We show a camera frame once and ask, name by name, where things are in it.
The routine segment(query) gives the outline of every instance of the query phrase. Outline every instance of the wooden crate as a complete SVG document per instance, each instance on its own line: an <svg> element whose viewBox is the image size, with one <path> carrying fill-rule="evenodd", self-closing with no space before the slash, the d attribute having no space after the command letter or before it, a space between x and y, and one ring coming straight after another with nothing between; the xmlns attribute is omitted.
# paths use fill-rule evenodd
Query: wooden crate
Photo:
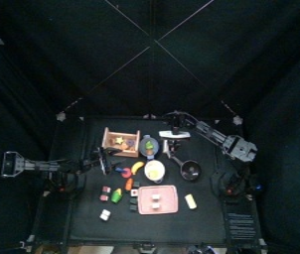
<svg viewBox="0 0 300 254"><path fill-rule="evenodd" d="M137 131L137 134L110 132L109 128L106 127L102 139L102 147L121 149L122 152L115 154L115 156L138 157L139 137L139 131Z"/></svg>

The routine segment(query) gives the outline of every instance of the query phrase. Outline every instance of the black table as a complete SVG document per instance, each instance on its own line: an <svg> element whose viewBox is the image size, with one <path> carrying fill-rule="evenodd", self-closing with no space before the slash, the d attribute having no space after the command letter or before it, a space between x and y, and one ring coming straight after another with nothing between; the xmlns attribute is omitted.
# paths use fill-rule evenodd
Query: black table
<svg viewBox="0 0 300 254"><path fill-rule="evenodd" d="M93 149L102 144L105 127L110 131L135 133L141 131L141 137L150 135L160 141L158 131L169 130L169 126L160 120L147 119L115 119L115 118L74 118L59 123L51 159L68 158L78 160L85 158ZM236 131L236 128L225 128L225 131ZM113 190L125 187L126 179L118 172L105 176L99 167L86 173L86 185L82 194L71 200L68 209L59 210L58 215L64 219L62 240L71 244L107 244L135 245L153 243L166 245L200 244L202 242L213 246L226 246L225 232L225 203L216 196L212 188L212 175L222 165L229 167L228 159L221 155L220 149L194 131L190 131L190 141L182 141L177 157L181 161L194 160L202 168L202 175L197 182L184 180L180 174L180 166L168 159L168 155L158 153L155 160L166 167L166 175L161 185L173 185L178 192L178 212L157 215L141 215L130 210L130 195L126 193L118 204L99 200L102 186ZM138 161L146 162L146 158L110 157L113 162L121 161L119 168L130 168ZM155 186L143 174L143 169L134 176L134 181L142 187ZM185 195L192 194L197 203L197 209L190 210L185 201ZM55 215L55 202L47 205L47 214ZM107 221L99 216L102 210L111 212ZM40 227L39 237L52 238L51 226Z"/></svg>

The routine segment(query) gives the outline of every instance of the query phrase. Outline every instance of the black fabric wall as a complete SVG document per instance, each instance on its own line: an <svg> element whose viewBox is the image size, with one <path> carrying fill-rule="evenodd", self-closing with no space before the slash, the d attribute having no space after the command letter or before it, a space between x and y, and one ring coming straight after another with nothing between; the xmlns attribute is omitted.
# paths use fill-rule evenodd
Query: black fabric wall
<svg viewBox="0 0 300 254"><path fill-rule="evenodd" d="M62 111L232 117L224 101L259 147L264 236L300 249L300 1L0 0L0 38L0 152L47 158ZM8 242L34 185L0 185Z"/></svg>
<svg viewBox="0 0 300 254"><path fill-rule="evenodd" d="M268 239L300 253L300 61L248 120L249 137L260 151L256 169L265 185L259 200L263 229Z"/></svg>
<svg viewBox="0 0 300 254"><path fill-rule="evenodd" d="M18 66L0 48L0 153L19 151L48 159L56 116ZM27 240L42 183L35 178L0 181L0 250Z"/></svg>

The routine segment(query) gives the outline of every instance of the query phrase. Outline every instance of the toy food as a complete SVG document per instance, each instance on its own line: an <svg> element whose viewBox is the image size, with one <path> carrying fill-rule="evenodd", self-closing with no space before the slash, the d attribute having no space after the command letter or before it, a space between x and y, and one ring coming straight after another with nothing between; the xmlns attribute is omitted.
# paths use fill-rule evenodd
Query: toy food
<svg viewBox="0 0 300 254"><path fill-rule="evenodd" d="M133 189L133 184L134 184L134 180L133 180L133 179L129 179L129 180L126 181L126 184L125 184L125 190L126 190L126 191L131 191L131 189Z"/></svg>
<svg viewBox="0 0 300 254"><path fill-rule="evenodd" d="M137 162L131 168L131 173L133 175L137 174L137 171L145 166L145 163L143 162Z"/></svg>
<svg viewBox="0 0 300 254"><path fill-rule="evenodd" d="M113 201L114 203L118 203L121 200L122 200L122 189L117 189L117 190L113 192L111 201Z"/></svg>

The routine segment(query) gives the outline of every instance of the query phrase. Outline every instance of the small object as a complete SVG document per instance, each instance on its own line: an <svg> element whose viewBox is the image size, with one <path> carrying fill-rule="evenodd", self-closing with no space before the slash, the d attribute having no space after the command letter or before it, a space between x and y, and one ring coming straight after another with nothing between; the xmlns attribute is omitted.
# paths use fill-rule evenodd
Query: small object
<svg viewBox="0 0 300 254"><path fill-rule="evenodd" d="M133 189L131 192L130 192L130 195L131 195L131 196L138 196L138 190L137 190L137 189Z"/></svg>
<svg viewBox="0 0 300 254"><path fill-rule="evenodd" d="M149 150L149 149L154 149L154 145L151 143L151 141L149 140L146 143L145 143L145 149Z"/></svg>
<svg viewBox="0 0 300 254"><path fill-rule="evenodd" d="M134 165L133 165L133 168L131 168L131 173L133 175L135 175L137 171L145 166L145 163L143 162L137 162Z"/></svg>
<svg viewBox="0 0 300 254"><path fill-rule="evenodd" d="M101 194L101 201L109 201L109 196L111 193L111 188L110 187L102 187L102 194Z"/></svg>
<svg viewBox="0 0 300 254"><path fill-rule="evenodd" d="M150 181L153 181L155 184L160 184L165 177L165 173L165 165L160 161L153 160L147 162L145 166L145 176Z"/></svg>
<svg viewBox="0 0 300 254"><path fill-rule="evenodd" d="M115 144L122 145L122 143L123 143L123 137L115 138L114 142L115 142Z"/></svg>
<svg viewBox="0 0 300 254"><path fill-rule="evenodd" d="M131 139L127 139L127 140L125 141L125 143L126 143L126 145L127 145L129 147L133 147L133 146L134 146L134 141L133 141Z"/></svg>
<svg viewBox="0 0 300 254"><path fill-rule="evenodd" d="M131 204L137 204L137 202L138 202L137 198L133 197L133 198L130 199L130 203L131 203Z"/></svg>
<svg viewBox="0 0 300 254"><path fill-rule="evenodd" d="M145 135L143 139L139 142L139 152L147 158L147 160L153 160L155 154L160 150L158 141L150 137L150 135Z"/></svg>
<svg viewBox="0 0 300 254"><path fill-rule="evenodd" d="M126 179L131 177L131 170L129 168L123 168L123 173L121 174Z"/></svg>
<svg viewBox="0 0 300 254"><path fill-rule="evenodd" d="M137 205L135 204L130 204L130 210L137 211Z"/></svg>
<svg viewBox="0 0 300 254"><path fill-rule="evenodd" d="M197 203L196 203L196 201L194 201L193 195L192 195L192 194L188 194L188 195L185 196L185 198L186 198L186 202L188 202L189 209L196 209L198 206L197 206Z"/></svg>
<svg viewBox="0 0 300 254"><path fill-rule="evenodd" d="M121 144L121 150L127 150L129 149L129 146L126 145L126 143L122 143Z"/></svg>
<svg viewBox="0 0 300 254"><path fill-rule="evenodd" d="M153 194L153 200L160 200L160 196L158 194Z"/></svg>
<svg viewBox="0 0 300 254"><path fill-rule="evenodd" d="M125 172L125 170L121 169L121 168L115 168L114 170L115 170L117 172L119 172L119 173L123 173L123 172Z"/></svg>
<svg viewBox="0 0 300 254"><path fill-rule="evenodd" d="M160 205L160 202L153 202L153 205L151 205L151 206L153 206L153 209L158 209L160 206L161 206L161 205Z"/></svg>
<svg viewBox="0 0 300 254"><path fill-rule="evenodd" d="M131 191L131 189L133 189L133 184L134 184L134 180L133 180L133 179L129 179L129 180L126 181L126 184L125 184L125 190L126 190L126 191Z"/></svg>
<svg viewBox="0 0 300 254"><path fill-rule="evenodd" d="M111 212L105 209L102 211L101 219L106 221L110 218L110 214L111 214Z"/></svg>
<svg viewBox="0 0 300 254"><path fill-rule="evenodd" d="M117 189L117 190L113 192L111 201L113 201L114 203L118 203L121 200L122 200L122 189Z"/></svg>
<svg viewBox="0 0 300 254"><path fill-rule="evenodd" d="M139 187L141 187L139 182L134 181L133 188L134 188L134 189L138 189Z"/></svg>

